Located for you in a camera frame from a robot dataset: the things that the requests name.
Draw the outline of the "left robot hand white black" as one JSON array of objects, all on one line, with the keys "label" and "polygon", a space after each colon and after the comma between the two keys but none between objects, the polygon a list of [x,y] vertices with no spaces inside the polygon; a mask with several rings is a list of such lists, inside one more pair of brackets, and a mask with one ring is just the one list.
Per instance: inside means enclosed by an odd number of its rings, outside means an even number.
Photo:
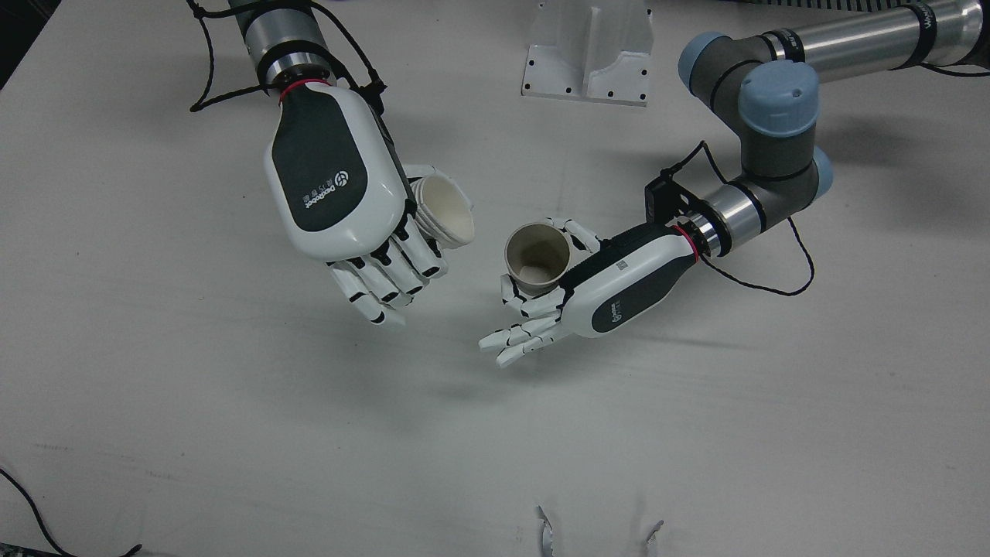
[{"label": "left robot hand white black", "polygon": [[640,224],[601,239],[572,219],[523,226],[506,244],[505,306],[522,317],[480,339],[500,367],[576,335],[597,338],[656,306],[698,261],[683,228]]}]

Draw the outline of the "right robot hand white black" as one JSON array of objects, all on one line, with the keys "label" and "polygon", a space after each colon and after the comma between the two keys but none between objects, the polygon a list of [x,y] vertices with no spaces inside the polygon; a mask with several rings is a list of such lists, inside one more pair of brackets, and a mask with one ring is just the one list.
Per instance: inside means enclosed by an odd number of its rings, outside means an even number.
[{"label": "right robot hand white black", "polygon": [[290,242],[328,267],[343,296],[376,326],[400,329],[402,307],[448,264],[418,226],[418,204],[385,124],[349,88],[291,84],[263,155]]}]

